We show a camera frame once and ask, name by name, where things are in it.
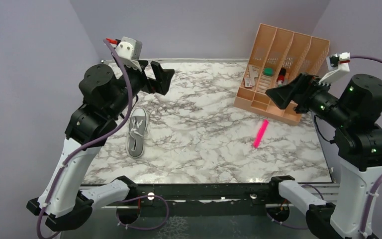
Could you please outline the grey canvas sneaker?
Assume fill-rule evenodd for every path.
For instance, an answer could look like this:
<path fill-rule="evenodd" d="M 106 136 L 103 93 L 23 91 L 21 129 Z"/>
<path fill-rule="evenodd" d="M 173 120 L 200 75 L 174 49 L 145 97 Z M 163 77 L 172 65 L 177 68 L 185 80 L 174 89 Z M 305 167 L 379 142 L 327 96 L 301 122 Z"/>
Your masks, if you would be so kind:
<path fill-rule="evenodd" d="M 139 158 L 144 153 L 144 138 L 149 124 L 149 114 L 143 108 L 136 108 L 129 119 L 126 152 L 132 158 Z"/>

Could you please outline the white shoelace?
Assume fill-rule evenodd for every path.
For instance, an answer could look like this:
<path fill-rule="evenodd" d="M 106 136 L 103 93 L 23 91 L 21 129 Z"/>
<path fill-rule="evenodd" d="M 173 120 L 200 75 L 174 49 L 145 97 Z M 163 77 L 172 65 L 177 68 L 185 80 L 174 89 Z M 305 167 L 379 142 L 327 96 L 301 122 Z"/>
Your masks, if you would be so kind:
<path fill-rule="evenodd" d="M 144 116 L 135 116 L 130 119 L 129 135 L 135 139 L 144 139 L 147 133 L 148 119 Z"/>

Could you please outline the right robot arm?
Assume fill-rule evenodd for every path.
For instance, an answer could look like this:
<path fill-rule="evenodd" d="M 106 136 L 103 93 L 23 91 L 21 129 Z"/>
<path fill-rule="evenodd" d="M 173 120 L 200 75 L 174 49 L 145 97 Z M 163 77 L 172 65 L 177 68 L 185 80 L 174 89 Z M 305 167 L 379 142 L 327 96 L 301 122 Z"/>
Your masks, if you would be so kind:
<path fill-rule="evenodd" d="M 336 203 L 317 198 L 289 177 L 272 179 L 268 198 L 294 204 L 320 239 L 372 239 L 371 212 L 382 176 L 382 128 L 376 123 L 382 112 L 382 80 L 356 74 L 337 98 L 318 77 L 301 73 L 266 95 L 282 110 L 295 103 L 296 113 L 312 112 L 331 125 L 341 158 Z"/>

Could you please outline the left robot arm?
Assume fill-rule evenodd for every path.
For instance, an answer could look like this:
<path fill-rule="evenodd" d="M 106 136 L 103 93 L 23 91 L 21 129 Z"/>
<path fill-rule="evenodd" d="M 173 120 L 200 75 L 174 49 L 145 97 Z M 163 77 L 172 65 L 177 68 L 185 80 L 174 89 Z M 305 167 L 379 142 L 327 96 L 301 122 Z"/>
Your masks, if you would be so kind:
<path fill-rule="evenodd" d="M 121 77 L 105 64 L 88 68 L 79 83 L 83 103 L 71 115 L 58 165 L 45 191 L 29 200 L 27 209 L 38 218 L 46 216 L 46 226 L 61 232 L 81 227 L 101 207 L 133 203 L 137 185 L 125 176 L 89 190 L 80 186 L 107 138 L 127 122 L 137 94 L 165 95 L 174 74 L 174 69 L 145 60 L 137 70 L 126 68 Z"/>

